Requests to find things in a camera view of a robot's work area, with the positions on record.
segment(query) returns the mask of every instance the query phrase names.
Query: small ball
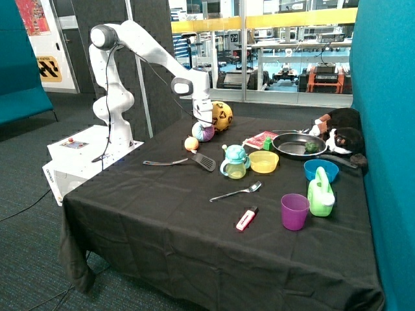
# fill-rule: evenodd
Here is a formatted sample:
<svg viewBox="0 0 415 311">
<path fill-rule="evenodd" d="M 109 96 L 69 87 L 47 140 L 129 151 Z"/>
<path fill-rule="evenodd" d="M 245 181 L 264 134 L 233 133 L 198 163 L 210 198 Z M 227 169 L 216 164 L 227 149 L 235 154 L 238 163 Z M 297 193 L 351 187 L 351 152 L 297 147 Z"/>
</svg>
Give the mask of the small ball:
<svg viewBox="0 0 415 311">
<path fill-rule="evenodd" d="M 201 122 L 196 122 L 195 125 L 192 127 L 192 135 L 198 141 L 210 141 L 212 137 L 215 135 L 215 128 L 213 126 L 204 128 Z"/>
<path fill-rule="evenodd" d="M 187 151 L 197 150 L 199 148 L 199 141 L 194 137 L 188 137 L 184 141 L 184 148 Z"/>
</svg>

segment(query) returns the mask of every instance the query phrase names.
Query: door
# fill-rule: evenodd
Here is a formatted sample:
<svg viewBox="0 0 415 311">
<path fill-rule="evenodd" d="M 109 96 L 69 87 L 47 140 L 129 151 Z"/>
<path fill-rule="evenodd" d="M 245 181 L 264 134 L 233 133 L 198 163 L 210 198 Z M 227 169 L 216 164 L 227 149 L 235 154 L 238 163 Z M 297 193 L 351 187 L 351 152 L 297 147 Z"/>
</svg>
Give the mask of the door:
<svg viewBox="0 0 415 311">
<path fill-rule="evenodd" d="M 62 30 L 49 0 L 16 0 L 46 91 L 79 93 Z"/>
</svg>

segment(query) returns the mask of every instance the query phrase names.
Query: teal panel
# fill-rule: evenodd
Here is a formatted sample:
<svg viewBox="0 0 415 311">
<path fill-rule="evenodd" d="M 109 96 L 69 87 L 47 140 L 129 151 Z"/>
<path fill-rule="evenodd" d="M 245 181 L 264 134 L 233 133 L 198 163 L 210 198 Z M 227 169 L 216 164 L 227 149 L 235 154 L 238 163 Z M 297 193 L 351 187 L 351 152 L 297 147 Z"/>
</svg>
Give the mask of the teal panel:
<svg viewBox="0 0 415 311">
<path fill-rule="evenodd" d="M 0 95 L 41 84 L 38 64 L 25 30 L 0 31 Z"/>
<path fill-rule="evenodd" d="M 0 124 L 52 110 L 14 0 L 0 0 L 0 42 Z"/>
<path fill-rule="evenodd" d="M 2 30 L 24 30 L 15 0 L 0 0 L 0 32 Z"/>
<path fill-rule="evenodd" d="M 387 310 L 415 306 L 415 1 L 360 1 L 350 63 Z"/>
</svg>

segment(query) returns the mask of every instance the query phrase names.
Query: frying pan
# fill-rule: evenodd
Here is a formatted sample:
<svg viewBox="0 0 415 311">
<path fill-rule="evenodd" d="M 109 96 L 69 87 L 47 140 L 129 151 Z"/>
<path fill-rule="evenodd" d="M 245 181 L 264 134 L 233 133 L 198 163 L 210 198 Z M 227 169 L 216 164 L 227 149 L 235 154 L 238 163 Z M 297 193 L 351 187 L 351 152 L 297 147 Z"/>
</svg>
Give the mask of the frying pan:
<svg viewBox="0 0 415 311">
<path fill-rule="evenodd" d="M 306 143 L 314 143 L 317 145 L 318 150 L 316 152 L 308 152 L 305 150 Z M 338 162 L 351 168 L 358 168 L 357 165 L 337 157 L 333 154 L 329 154 L 327 150 L 326 142 L 316 136 L 302 133 L 284 133 L 278 135 L 272 141 L 272 146 L 282 155 L 298 160 L 310 160 L 310 159 L 327 159 L 330 161 Z"/>
</svg>

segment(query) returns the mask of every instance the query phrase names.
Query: teal chair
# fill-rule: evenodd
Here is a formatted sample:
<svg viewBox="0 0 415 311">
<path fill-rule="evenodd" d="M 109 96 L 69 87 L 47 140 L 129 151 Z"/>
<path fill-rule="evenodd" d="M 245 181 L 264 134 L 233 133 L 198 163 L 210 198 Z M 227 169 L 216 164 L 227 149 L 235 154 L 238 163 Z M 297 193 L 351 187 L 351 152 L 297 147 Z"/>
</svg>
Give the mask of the teal chair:
<svg viewBox="0 0 415 311">
<path fill-rule="evenodd" d="M 53 111 L 14 0 L 0 1 L 0 42 L 0 124 Z"/>
</svg>

